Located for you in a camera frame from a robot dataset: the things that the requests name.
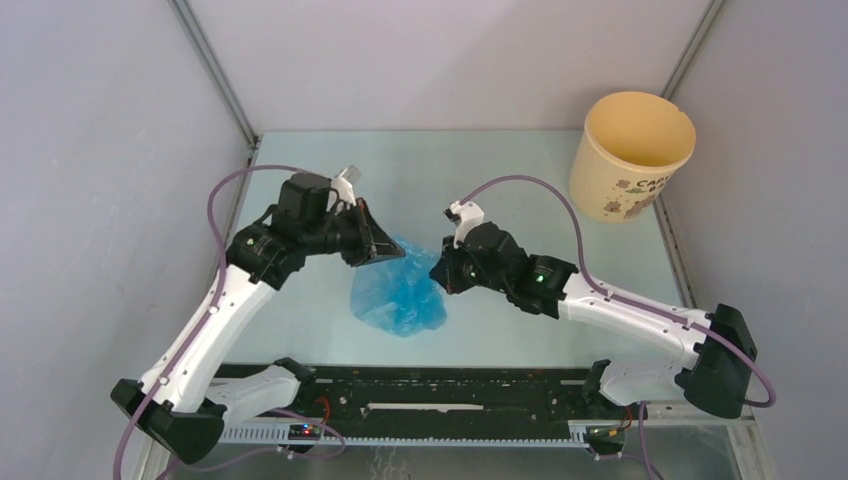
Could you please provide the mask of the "blue plastic trash bag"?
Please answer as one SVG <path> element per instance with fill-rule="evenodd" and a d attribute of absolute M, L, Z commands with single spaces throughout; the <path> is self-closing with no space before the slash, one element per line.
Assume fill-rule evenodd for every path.
<path fill-rule="evenodd" d="M 350 310 L 359 321 L 397 337 L 440 328 L 447 319 L 441 289 L 429 277 L 440 255 L 405 239 L 405 256 L 359 267 Z"/>

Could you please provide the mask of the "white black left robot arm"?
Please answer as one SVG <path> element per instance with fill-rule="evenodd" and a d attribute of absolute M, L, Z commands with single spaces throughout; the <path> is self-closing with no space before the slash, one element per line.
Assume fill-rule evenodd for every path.
<path fill-rule="evenodd" d="M 140 380 L 111 392 L 136 427 L 181 462 L 206 457 L 224 431 L 283 408 L 304 416 L 316 403 L 313 373 L 284 358 L 245 378 L 212 381 L 251 319 L 310 256 L 339 254 L 351 267 L 402 258 L 353 186 L 353 166 L 328 178 L 299 172 L 279 199 L 233 237 L 210 293 L 161 359 Z"/>

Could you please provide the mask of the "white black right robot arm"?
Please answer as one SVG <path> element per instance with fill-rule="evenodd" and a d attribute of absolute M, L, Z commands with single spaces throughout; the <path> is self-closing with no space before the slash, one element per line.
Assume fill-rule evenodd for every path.
<path fill-rule="evenodd" d="M 526 253 L 492 222 L 471 229 L 461 241 L 444 238 L 429 276 L 448 294 L 486 288 L 523 312 L 600 326 L 664 352 L 662 361 L 646 366 L 595 362 L 581 392 L 583 408 L 593 417 L 606 418 L 651 393 L 674 392 L 716 417 L 736 419 L 742 413 L 757 348 L 743 314 L 732 306 L 707 312 L 604 294 L 576 265 Z"/>

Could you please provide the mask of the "yellow printed trash bin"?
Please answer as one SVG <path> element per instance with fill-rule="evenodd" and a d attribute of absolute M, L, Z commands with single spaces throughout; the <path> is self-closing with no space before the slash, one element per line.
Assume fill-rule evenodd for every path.
<path fill-rule="evenodd" d="M 638 91 L 607 95 L 586 115 L 569 194 L 588 217 L 631 221 L 652 206 L 695 145 L 695 126 L 674 103 Z"/>

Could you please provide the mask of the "small lit circuit board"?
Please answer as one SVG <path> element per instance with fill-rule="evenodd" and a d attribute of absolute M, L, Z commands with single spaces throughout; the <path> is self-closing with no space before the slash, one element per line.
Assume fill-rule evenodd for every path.
<path fill-rule="evenodd" d="M 290 424 L 287 432 L 288 440 L 320 440 L 323 431 L 320 427 L 309 424 Z"/>

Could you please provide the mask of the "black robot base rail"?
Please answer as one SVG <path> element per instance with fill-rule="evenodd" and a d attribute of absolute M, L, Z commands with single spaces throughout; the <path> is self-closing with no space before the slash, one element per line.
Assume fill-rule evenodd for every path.
<path fill-rule="evenodd" d="M 314 366 L 290 410 L 343 436 L 554 439 L 585 423 L 629 427 L 636 404 L 597 392 L 578 368 Z"/>

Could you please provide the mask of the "aluminium corner frame left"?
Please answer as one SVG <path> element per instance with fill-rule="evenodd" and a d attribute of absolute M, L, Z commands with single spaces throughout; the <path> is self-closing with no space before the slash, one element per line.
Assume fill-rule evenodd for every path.
<path fill-rule="evenodd" d="M 235 121 L 248 148 L 256 149 L 259 144 L 259 135 L 248 119 L 246 110 L 238 98 L 236 90 L 232 86 L 191 2 L 170 0 L 169 5 L 184 29 L 202 67 L 210 77 L 215 90 Z"/>

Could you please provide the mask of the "aluminium corner frame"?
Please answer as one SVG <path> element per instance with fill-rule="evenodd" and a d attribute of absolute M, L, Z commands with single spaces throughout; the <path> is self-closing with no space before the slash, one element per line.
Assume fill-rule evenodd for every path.
<path fill-rule="evenodd" d="M 232 86 L 191 2 L 170 0 L 169 5 L 184 29 L 202 67 L 210 77 L 215 90 L 235 121 L 248 148 L 256 149 L 259 144 L 259 135 L 248 119 L 246 110 L 238 98 L 236 90 Z"/>
<path fill-rule="evenodd" d="M 710 0 L 707 3 L 660 92 L 661 98 L 672 101 L 676 97 L 727 4 L 727 0 Z"/>

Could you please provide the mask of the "aluminium corner frame right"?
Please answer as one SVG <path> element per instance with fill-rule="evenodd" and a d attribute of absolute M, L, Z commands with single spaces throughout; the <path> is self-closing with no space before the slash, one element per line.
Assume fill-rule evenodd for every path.
<path fill-rule="evenodd" d="M 727 0 L 710 0 L 707 3 L 660 92 L 661 98 L 672 101 L 676 97 L 727 4 Z"/>

